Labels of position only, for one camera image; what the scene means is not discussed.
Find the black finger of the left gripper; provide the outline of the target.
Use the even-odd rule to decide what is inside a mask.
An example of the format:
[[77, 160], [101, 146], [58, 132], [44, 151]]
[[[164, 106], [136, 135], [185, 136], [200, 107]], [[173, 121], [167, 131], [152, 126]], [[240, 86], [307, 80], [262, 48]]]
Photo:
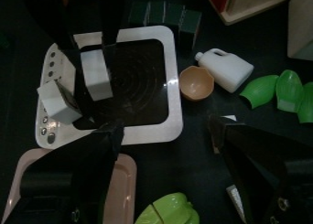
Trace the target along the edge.
[[123, 0], [97, 0], [97, 4], [101, 21], [101, 50], [107, 74], [111, 74], [124, 3]]
[[78, 121], [85, 122], [95, 128], [97, 111], [85, 87], [78, 46], [65, 24], [64, 0], [22, 0], [22, 2], [33, 20], [52, 38], [58, 50], [61, 50], [74, 67], [74, 99], [82, 115]]

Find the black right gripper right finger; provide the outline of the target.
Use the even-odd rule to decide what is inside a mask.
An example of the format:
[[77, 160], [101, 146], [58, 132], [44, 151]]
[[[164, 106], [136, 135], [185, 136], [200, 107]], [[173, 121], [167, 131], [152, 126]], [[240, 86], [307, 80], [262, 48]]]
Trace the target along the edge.
[[313, 147], [224, 117], [207, 121], [247, 224], [313, 224]]

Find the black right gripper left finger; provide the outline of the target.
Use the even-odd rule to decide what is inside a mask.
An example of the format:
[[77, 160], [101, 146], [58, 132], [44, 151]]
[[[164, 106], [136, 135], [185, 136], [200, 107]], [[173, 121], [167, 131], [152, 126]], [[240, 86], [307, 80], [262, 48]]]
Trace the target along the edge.
[[121, 138], [123, 122], [107, 123], [29, 164], [4, 224], [101, 224]]

